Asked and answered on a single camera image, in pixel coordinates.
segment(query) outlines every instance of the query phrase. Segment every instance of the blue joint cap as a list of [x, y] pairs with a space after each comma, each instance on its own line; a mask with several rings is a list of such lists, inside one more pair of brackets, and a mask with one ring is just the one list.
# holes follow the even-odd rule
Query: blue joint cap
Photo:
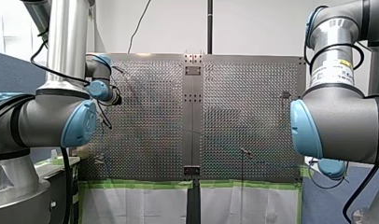
[[0, 92], [0, 102], [19, 94], [23, 94], [23, 93], [22, 92]]
[[317, 166], [321, 174], [333, 180], [342, 179], [346, 170], [344, 161], [336, 161], [330, 159], [322, 159], [318, 161]]
[[86, 100], [77, 106], [65, 123], [62, 147], [80, 147], [89, 143], [96, 125], [96, 104], [92, 100]]
[[88, 93], [96, 100], [107, 101], [109, 89], [101, 80], [95, 80], [88, 86]]
[[291, 134], [294, 149], [303, 156], [323, 158], [320, 136], [311, 113], [302, 100], [291, 102]]
[[109, 66], [111, 66], [111, 59], [110, 59], [110, 57], [108, 57], [108, 56], [106, 56], [105, 54], [99, 54], [99, 55], [97, 55], [97, 57], [94, 57], [93, 56], [93, 60], [95, 60], [95, 61], [98, 61], [98, 62], [101, 62], [101, 63], [104, 63], [102, 60], [100, 60], [99, 58], [101, 58], [101, 59], [103, 59], [106, 63], [108, 63], [108, 65]]

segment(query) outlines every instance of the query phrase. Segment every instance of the perforated metal panel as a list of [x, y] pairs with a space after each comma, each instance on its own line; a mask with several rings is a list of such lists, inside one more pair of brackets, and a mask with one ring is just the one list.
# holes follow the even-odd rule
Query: perforated metal panel
[[85, 179], [182, 179], [182, 55], [111, 55], [122, 105], [106, 111], [82, 162]]
[[123, 103], [107, 109], [113, 130], [99, 127], [81, 178], [181, 180], [185, 165], [200, 165], [201, 179], [300, 178], [289, 104], [305, 87], [302, 59], [109, 56], [125, 71], [112, 76]]
[[202, 179], [300, 177], [289, 105], [302, 93], [304, 73], [300, 58], [204, 57]]

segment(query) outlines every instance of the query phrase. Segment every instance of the yellow sticker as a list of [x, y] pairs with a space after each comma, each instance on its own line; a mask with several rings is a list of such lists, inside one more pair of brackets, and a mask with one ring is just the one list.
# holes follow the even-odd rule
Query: yellow sticker
[[348, 62], [348, 61], [340, 60], [340, 63], [341, 63], [341, 64], [344, 64], [344, 65], [346, 65], [346, 66], [348, 66], [348, 67], [350, 67], [350, 68], [352, 68], [352, 64], [351, 64], [350, 62]]

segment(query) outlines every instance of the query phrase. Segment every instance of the green tape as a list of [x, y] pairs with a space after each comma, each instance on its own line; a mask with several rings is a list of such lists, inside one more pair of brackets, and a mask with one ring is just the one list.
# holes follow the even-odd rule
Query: green tape
[[91, 180], [80, 181], [81, 189], [192, 189], [192, 181], [148, 182], [137, 180]]
[[241, 180], [201, 180], [202, 189], [219, 189], [219, 188], [233, 188], [233, 187], [246, 187], [254, 189], [299, 189], [302, 184], [276, 184], [261, 181], [241, 181]]
[[315, 171], [313, 169], [310, 169], [310, 172], [309, 172], [309, 168], [307, 165], [302, 165], [300, 169], [301, 169], [302, 177], [310, 177], [315, 174]]

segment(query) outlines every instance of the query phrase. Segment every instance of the black pole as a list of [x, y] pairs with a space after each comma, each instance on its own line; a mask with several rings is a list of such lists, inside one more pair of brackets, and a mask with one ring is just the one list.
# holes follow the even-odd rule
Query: black pole
[[213, 0], [207, 4], [207, 54], [213, 54]]

